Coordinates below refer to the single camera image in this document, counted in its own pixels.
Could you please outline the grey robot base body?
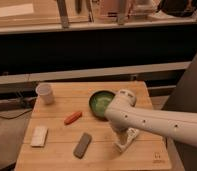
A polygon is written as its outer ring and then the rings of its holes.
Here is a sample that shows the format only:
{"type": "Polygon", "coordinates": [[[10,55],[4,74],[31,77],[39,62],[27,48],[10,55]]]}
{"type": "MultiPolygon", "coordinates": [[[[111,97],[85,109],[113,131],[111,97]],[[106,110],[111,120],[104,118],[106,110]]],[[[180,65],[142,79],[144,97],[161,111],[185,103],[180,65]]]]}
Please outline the grey robot base body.
{"type": "MultiPolygon", "coordinates": [[[[197,112],[197,53],[176,88],[167,99],[163,110],[197,112]]],[[[197,171],[197,147],[167,139],[171,171],[197,171]]]]}

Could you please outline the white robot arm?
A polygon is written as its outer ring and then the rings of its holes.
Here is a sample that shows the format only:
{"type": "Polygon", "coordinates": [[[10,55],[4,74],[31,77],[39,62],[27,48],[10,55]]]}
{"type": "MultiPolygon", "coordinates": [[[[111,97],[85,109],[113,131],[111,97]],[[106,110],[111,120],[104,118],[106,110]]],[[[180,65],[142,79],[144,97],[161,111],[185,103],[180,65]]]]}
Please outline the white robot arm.
{"type": "Polygon", "coordinates": [[[197,113],[142,109],[135,106],[136,101],[132,91],[121,89],[105,110],[120,152],[131,145],[140,130],[197,147],[197,113]]]}

